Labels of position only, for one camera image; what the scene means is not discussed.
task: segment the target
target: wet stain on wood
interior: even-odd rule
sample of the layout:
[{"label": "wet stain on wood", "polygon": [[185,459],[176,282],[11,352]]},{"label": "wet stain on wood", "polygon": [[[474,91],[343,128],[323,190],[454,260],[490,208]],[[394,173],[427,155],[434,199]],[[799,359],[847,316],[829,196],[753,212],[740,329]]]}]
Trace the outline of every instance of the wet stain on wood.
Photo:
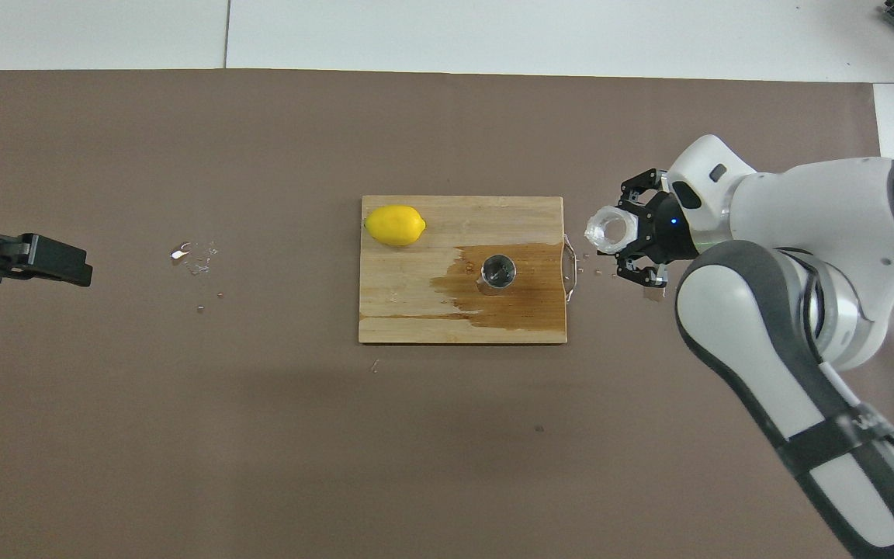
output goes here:
[{"label": "wet stain on wood", "polygon": [[[564,332],[563,245],[473,245],[457,250],[459,257],[444,276],[430,279],[430,286],[460,312],[430,318],[465,318],[471,325],[486,328]],[[478,290],[475,279],[491,255],[507,255],[517,273],[506,290],[487,296]]]}]

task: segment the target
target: wooden cutting board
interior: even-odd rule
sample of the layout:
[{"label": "wooden cutting board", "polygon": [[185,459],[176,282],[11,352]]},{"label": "wooden cutting board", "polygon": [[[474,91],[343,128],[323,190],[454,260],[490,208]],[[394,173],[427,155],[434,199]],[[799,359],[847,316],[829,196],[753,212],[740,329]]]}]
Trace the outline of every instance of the wooden cutting board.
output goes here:
[{"label": "wooden cutting board", "polygon": [[[388,247],[361,227],[361,343],[564,343],[563,200],[556,196],[365,196],[418,209],[426,231]],[[493,296],[482,262],[507,255],[517,275]]]}]

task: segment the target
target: brown tabletop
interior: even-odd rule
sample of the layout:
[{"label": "brown tabletop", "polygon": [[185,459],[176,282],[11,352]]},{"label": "brown tabletop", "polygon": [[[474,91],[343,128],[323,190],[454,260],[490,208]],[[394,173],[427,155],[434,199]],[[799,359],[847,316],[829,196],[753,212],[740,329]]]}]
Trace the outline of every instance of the brown tabletop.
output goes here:
[{"label": "brown tabletop", "polygon": [[[362,195],[562,196],[586,252],[702,134],[878,155],[870,85],[0,71],[0,233],[95,266],[0,286],[0,557],[846,557],[607,259],[565,345],[357,343]],[[894,420],[894,326],[847,379]]]}]

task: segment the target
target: white floor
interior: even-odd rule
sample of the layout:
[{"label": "white floor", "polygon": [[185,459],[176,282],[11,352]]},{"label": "white floor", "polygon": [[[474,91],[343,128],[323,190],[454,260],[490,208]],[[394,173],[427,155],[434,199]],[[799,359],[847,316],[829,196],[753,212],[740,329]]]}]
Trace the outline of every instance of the white floor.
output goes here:
[{"label": "white floor", "polygon": [[338,68],[875,82],[894,157],[894,29],[877,0],[0,0],[0,68]]}]

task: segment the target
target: lemon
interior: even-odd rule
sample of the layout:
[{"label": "lemon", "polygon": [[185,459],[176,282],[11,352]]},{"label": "lemon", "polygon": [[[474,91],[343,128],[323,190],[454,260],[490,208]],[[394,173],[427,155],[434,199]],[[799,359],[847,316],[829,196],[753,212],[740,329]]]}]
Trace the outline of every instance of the lemon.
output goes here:
[{"label": "lemon", "polygon": [[379,243],[404,247],[415,243],[426,222],[412,206],[381,206],[365,219],[365,229]]}]

